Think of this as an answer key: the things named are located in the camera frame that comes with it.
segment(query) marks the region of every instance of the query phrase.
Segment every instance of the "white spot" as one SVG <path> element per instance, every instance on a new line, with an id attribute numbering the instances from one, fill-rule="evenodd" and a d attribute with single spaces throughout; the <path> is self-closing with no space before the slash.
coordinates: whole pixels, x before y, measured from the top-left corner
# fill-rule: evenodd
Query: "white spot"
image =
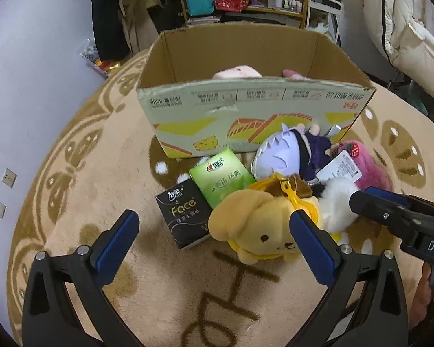
<path id="1" fill-rule="evenodd" d="M 373 243 L 370 239 L 366 239 L 362 246 L 362 254 L 373 254 Z"/>
<path id="2" fill-rule="evenodd" d="M 190 175 L 187 173 L 181 173 L 177 177 L 177 184 L 183 183 L 185 180 L 188 180 L 190 178 Z"/>
<path id="3" fill-rule="evenodd" d="M 365 108 L 365 115 L 371 120 L 373 118 L 373 112 L 371 112 L 368 108 Z"/>
<path id="4" fill-rule="evenodd" d="M 200 164 L 204 163 L 204 162 L 205 162 L 206 160 L 208 160 L 209 158 L 210 158 L 209 156 L 203 156 L 201 159 L 199 159 L 197 165 L 200 165 Z"/>
<path id="5" fill-rule="evenodd" d="M 167 172 L 169 172 L 169 168 L 165 162 L 160 161 L 156 163 L 155 171 L 158 175 L 165 175 Z"/>
<path id="6" fill-rule="evenodd" d="M 337 242 L 338 245 L 348 244 L 349 243 L 349 235 L 347 232 L 341 233 L 341 238 Z"/>

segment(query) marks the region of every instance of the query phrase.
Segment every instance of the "product tag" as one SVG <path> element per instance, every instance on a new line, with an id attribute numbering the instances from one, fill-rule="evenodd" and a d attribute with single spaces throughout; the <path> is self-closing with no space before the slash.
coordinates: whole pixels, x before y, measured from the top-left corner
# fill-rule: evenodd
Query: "product tag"
<path id="1" fill-rule="evenodd" d="M 333 177 L 345 177 L 353 182 L 362 177 L 359 167 L 346 150 L 341 151 L 338 156 L 317 173 L 317 178 L 322 183 Z"/>

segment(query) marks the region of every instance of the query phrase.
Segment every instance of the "brown patterned blanket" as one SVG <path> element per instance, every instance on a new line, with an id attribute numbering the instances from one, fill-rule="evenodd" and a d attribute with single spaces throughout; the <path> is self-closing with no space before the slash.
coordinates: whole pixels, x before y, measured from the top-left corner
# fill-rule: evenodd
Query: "brown patterned blanket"
<path id="1" fill-rule="evenodd" d="M 177 249 L 155 195 L 188 177 L 201 158 L 165 156 L 135 95 L 147 57 L 133 57 L 70 121 L 43 162 L 14 233 L 7 274 L 10 321 L 21 341 L 23 297 L 35 254 L 72 252 L 91 244 L 125 208 L 140 217 L 140 234 L 114 282 L 105 287 L 126 324 L 146 346 L 283 346 L 322 297 L 302 257 L 246 266 L 227 243 L 207 240 Z M 365 143 L 396 192 L 434 201 L 434 124 L 396 95 L 377 92 L 347 133 Z M 251 154 L 240 156 L 250 164 Z M 343 234 L 357 251 L 396 253 L 407 300 L 421 262 L 398 241 L 360 219 Z M 69 288 L 82 324 L 93 326 Z"/>

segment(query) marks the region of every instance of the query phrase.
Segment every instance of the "silver bolt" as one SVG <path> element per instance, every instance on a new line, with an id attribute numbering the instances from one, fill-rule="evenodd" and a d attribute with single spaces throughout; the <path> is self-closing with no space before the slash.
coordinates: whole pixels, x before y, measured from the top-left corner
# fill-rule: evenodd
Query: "silver bolt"
<path id="1" fill-rule="evenodd" d="M 42 261 L 42 259 L 44 259 L 46 255 L 47 254 L 45 253 L 45 251 L 41 250 L 36 254 L 37 261 Z"/>
<path id="2" fill-rule="evenodd" d="M 392 253 L 392 250 L 386 249 L 384 251 L 384 256 L 386 256 L 389 259 L 393 259 L 394 258 L 394 253 Z"/>
<path id="3" fill-rule="evenodd" d="M 77 254 L 83 256 L 87 254 L 89 250 L 90 248 L 87 245 L 81 245 L 80 247 L 77 248 Z"/>
<path id="4" fill-rule="evenodd" d="M 341 252 L 343 252 L 344 254 L 351 254 L 352 248 L 350 247 L 350 245 L 347 244 L 341 245 Z"/>

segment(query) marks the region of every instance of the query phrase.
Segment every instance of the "wooden shelf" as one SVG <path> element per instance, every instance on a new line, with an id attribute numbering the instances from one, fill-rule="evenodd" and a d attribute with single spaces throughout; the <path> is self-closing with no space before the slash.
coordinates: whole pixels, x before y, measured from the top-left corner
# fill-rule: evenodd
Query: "wooden shelf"
<path id="1" fill-rule="evenodd" d="M 303 13 L 296 13 L 294 11 L 280 9 L 280 8 L 266 8 L 264 6 L 248 6 L 246 9 L 243 10 L 243 12 L 245 12 L 245 11 L 254 11 L 254 12 L 259 12 L 259 13 L 281 14 L 281 15 L 284 15 L 284 16 L 290 16 L 290 17 L 299 18 L 299 19 L 304 18 L 304 14 Z"/>

